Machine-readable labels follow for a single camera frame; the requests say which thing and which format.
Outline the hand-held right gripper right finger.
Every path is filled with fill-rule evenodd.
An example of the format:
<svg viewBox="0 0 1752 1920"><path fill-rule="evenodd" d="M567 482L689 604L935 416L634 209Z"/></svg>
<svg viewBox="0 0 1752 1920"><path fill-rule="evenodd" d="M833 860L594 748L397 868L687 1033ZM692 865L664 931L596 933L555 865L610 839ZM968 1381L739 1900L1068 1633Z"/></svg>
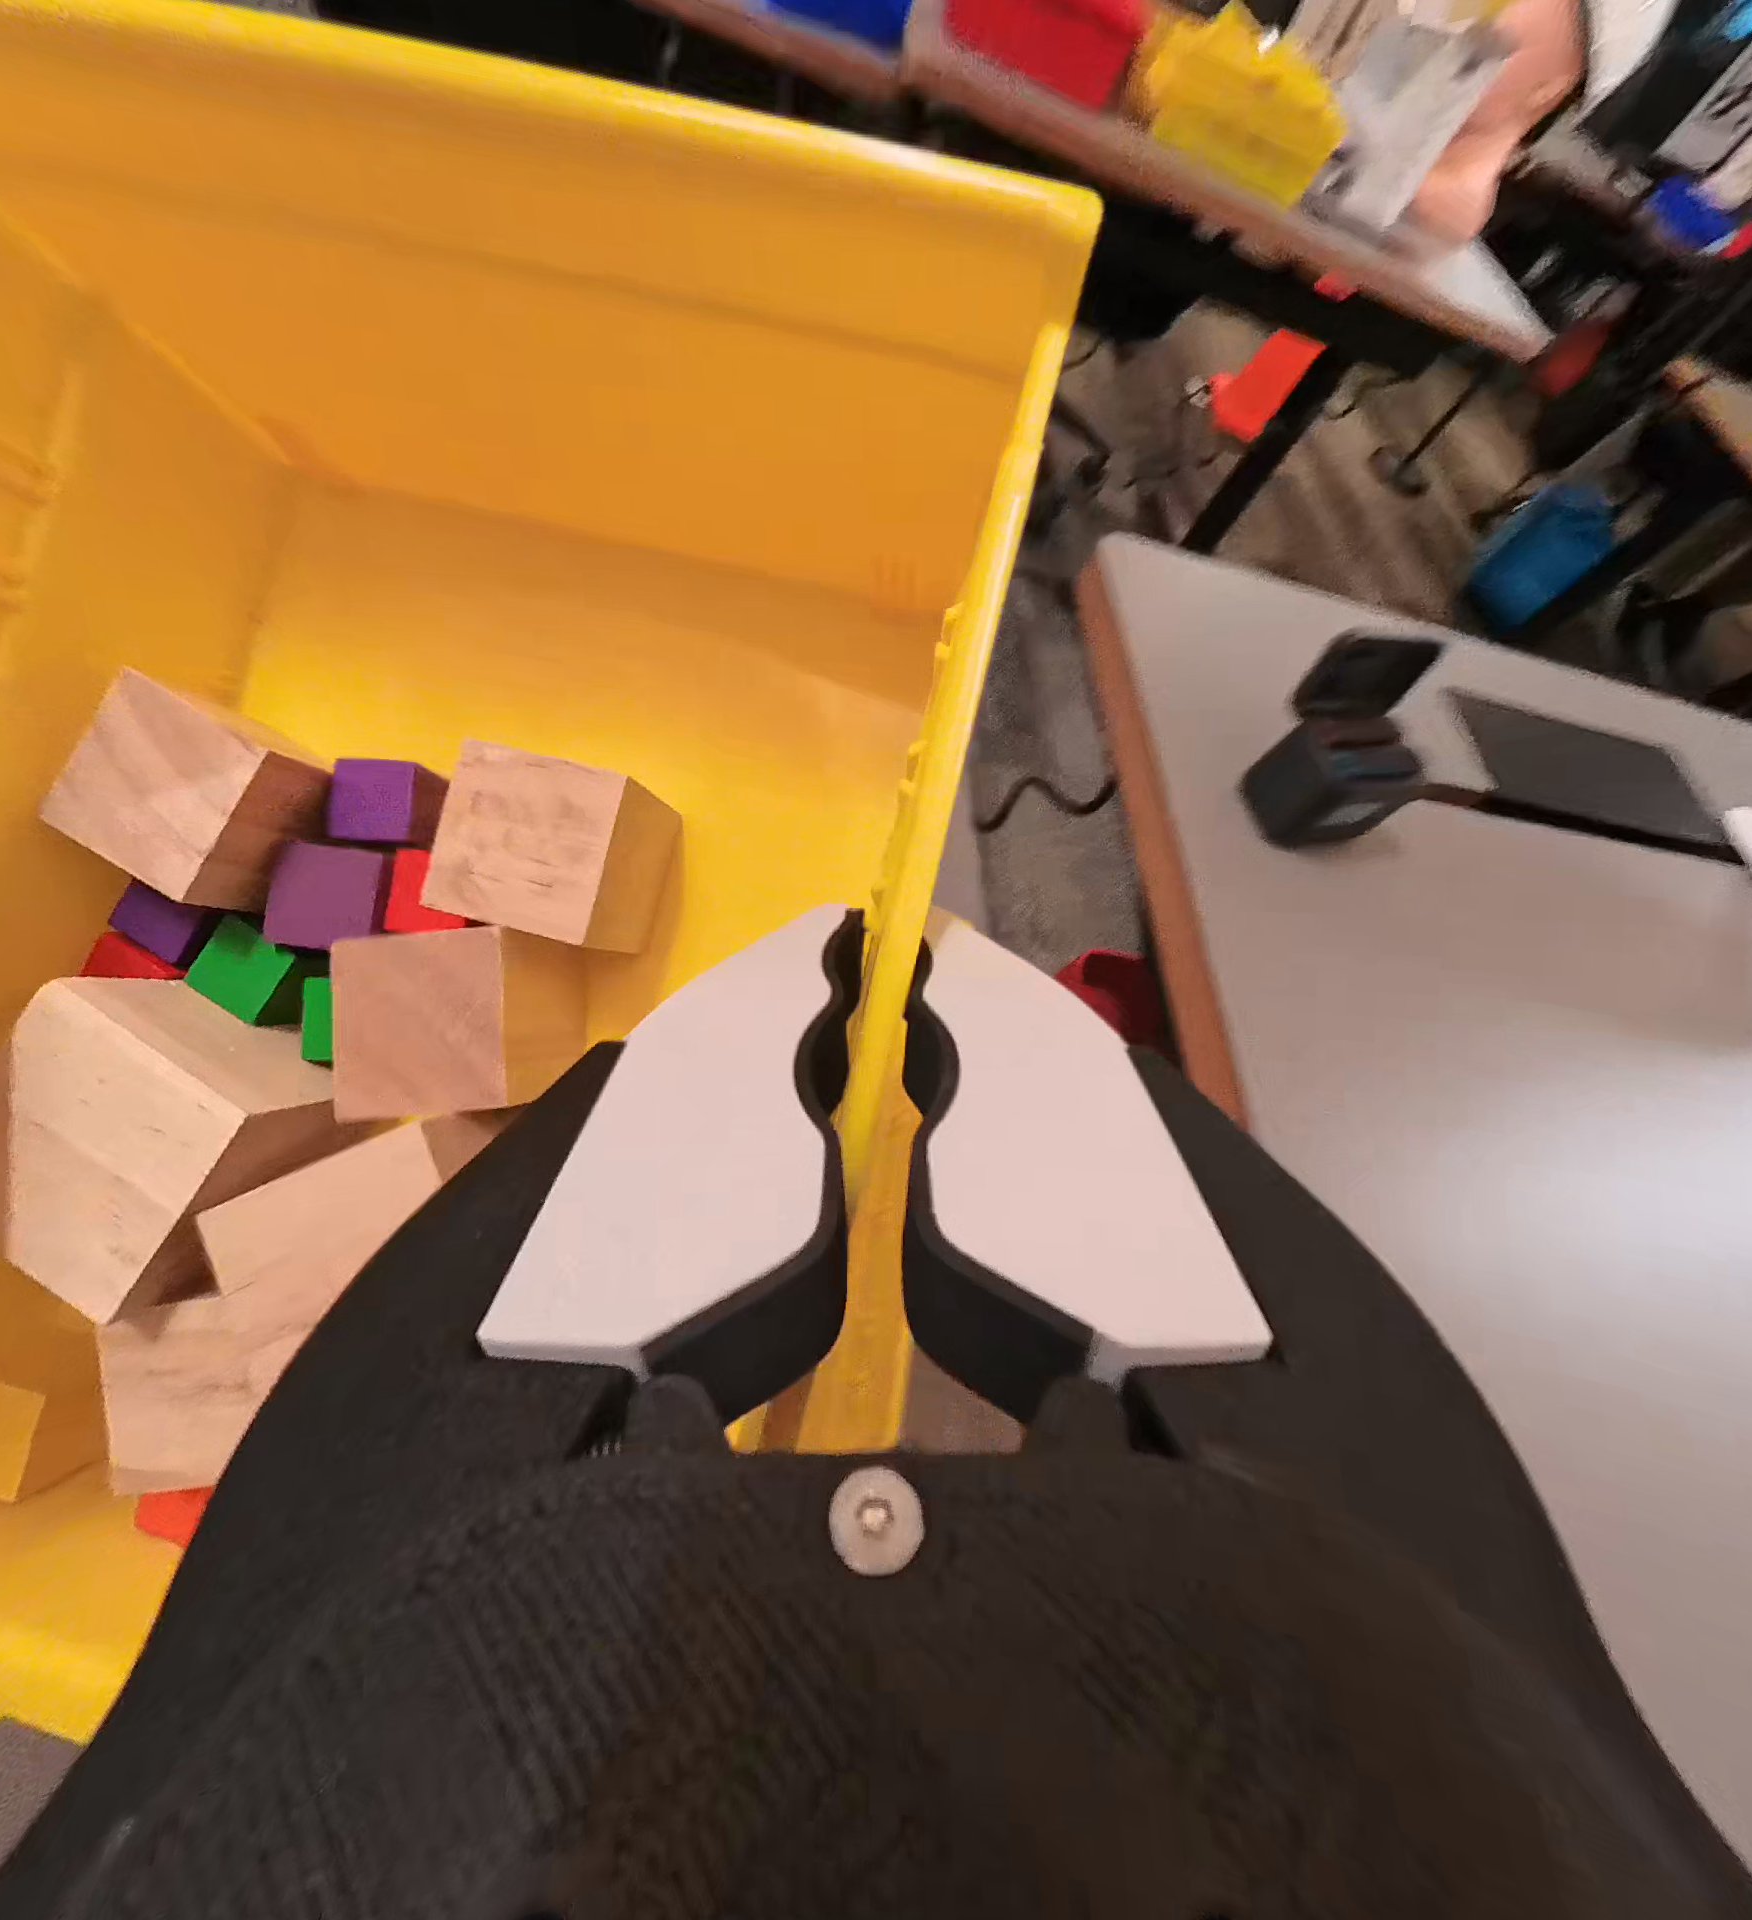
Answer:
<svg viewBox="0 0 1752 1920"><path fill-rule="evenodd" d="M1272 1330L1138 1057L959 920L908 1002L908 1321L1016 1424L1063 1379L1262 1361Z"/></svg>

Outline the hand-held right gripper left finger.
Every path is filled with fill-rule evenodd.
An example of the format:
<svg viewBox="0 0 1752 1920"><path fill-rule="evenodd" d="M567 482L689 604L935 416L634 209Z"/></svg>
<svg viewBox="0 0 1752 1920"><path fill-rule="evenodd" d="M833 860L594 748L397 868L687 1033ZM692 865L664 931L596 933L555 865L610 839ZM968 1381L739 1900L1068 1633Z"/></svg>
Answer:
<svg viewBox="0 0 1752 1920"><path fill-rule="evenodd" d="M692 1379L726 1424L814 1370L847 1299L862 945L859 909L811 907L629 1033L479 1323L487 1358Z"/></svg>

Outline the pile of coloured wooden cubes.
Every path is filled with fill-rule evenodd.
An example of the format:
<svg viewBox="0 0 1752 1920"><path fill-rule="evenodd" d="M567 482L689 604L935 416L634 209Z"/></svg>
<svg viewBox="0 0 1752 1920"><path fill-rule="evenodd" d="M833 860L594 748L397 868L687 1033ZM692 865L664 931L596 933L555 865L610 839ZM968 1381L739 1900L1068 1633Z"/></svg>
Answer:
<svg viewBox="0 0 1752 1920"><path fill-rule="evenodd" d="M0 1044L0 1258L99 1368L0 1377L0 1501L101 1458L179 1540L363 1263L581 1060L681 817L499 742L324 764L126 667L41 820L129 888Z"/></svg>

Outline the yellow plastic box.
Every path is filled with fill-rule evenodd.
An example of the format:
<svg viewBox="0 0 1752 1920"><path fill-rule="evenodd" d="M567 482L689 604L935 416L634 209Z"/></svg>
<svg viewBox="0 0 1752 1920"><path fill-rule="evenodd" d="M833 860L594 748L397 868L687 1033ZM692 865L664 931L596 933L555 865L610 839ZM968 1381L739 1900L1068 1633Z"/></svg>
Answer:
<svg viewBox="0 0 1752 1920"><path fill-rule="evenodd" d="M0 3L0 1042L122 892L38 804L133 665L667 800L592 1039L869 907L859 1200L1098 211L286 15Z"/></svg>

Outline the dark red plastic bin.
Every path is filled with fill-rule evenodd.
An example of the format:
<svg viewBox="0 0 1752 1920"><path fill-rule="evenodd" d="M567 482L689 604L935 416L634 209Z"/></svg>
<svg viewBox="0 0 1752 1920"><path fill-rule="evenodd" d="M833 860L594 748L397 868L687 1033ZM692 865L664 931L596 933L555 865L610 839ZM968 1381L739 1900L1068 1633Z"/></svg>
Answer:
<svg viewBox="0 0 1752 1920"><path fill-rule="evenodd" d="M1055 978L1132 1048L1147 1048L1168 1058L1175 1052L1160 984L1143 954L1091 947L1066 961Z"/></svg>

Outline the black charging case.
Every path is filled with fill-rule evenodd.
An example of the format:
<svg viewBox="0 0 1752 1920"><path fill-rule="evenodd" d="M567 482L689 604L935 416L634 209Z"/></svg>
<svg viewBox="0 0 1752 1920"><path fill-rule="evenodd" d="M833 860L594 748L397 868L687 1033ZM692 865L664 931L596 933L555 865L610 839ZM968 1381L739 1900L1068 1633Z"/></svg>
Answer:
<svg viewBox="0 0 1752 1920"><path fill-rule="evenodd" d="M1291 730L1243 772L1239 798L1282 851L1347 844L1431 790L1394 710L1438 663L1444 641L1351 629L1288 695Z"/></svg>

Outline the dark tablet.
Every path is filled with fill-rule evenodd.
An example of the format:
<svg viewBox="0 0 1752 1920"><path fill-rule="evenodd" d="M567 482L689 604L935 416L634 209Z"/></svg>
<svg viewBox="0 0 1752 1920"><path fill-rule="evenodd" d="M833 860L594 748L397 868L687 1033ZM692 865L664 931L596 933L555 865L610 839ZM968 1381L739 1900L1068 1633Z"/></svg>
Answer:
<svg viewBox="0 0 1752 1920"><path fill-rule="evenodd" d="M1473 800L1494 819L1620 844L1736 861L1736 851L1679 759L1488 695L1446 694L1488 785Z"/></svg>

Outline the blue storage bin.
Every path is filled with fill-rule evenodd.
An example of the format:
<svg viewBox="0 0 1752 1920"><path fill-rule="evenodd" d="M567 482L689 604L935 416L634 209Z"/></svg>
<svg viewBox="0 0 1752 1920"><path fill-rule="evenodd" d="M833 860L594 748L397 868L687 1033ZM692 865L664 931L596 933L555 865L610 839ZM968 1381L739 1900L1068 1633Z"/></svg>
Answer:
<svg viewBox="0 0 1752 1920"><path fill-rule="evenodd" d="M1554 482L1523 502L1476 550L1464 603L1488 635L1514 635L1614 550L1604 488Z"/></svg>

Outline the orange traffic cone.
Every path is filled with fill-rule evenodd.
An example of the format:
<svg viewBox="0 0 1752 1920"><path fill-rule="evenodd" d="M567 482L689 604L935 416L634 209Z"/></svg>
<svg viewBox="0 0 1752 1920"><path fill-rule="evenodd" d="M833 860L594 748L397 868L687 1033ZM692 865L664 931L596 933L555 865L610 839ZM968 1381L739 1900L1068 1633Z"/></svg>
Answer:
<svg viewBox="0 0 1752 1920"><path fill-rule="evenodd" d="M1313 372L1323 343L1288 329L1275 331L1233 372L1208 382L1208 411L1215 432L1233 444L1252 444Z"/></svg>

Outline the grey work table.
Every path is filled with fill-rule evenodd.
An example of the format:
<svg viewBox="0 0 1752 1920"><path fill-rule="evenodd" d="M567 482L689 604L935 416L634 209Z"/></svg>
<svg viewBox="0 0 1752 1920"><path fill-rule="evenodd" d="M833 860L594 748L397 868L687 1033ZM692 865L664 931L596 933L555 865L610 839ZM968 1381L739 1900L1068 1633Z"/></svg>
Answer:
<svg viewBox="0 0 1752 1920"><path fill-rule="evenodd" d="M950 37L944 15L944 3L911 6L902 57L908 91L1010 144L1032 172L1103 193L1118 235L1101 241L1104 260L1088 272L1092 289L1111 301L1118 271L1141 268L1149 293L1213 301L1319 344L1197 510L1183 549L1210 555L1219 546L1351 372L1368 365L1416 377L1452 349L1519 366L1552 340L1482 243L1431 252L1277 207L1120 117L986 60Z"/></svg>
<svg viewBox="0 0 1752 1920"><path fill-rule="evenodd" d="M904 98L900 52L763 1L634 1L864 105Z"/></svg>

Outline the yellow plastic bin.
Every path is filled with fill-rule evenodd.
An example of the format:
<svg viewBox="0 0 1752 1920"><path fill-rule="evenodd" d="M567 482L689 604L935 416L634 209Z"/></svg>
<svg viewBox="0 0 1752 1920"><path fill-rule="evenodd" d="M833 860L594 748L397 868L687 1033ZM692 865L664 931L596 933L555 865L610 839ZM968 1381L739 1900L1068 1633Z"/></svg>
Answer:
<svg viewBox="0 0 1752 1920"><path fill-rule="evenodd" d="M1127 101L1160 145L1280 207L1302 201L1347 132L1319 64L1242 3L1157 8Z"/></svg>

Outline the printed tag sign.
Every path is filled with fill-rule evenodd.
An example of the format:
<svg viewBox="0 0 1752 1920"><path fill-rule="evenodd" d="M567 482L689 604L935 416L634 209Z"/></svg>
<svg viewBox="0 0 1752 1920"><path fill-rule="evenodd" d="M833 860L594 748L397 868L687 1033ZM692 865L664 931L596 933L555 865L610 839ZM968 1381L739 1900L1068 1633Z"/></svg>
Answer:
<svg viewBox="0 0 1752 1920"><path fill-rule="evenodd" d="M1752 38L1660 144L1660 163L1690 175L1721 168L1752 138Z"/></svg>

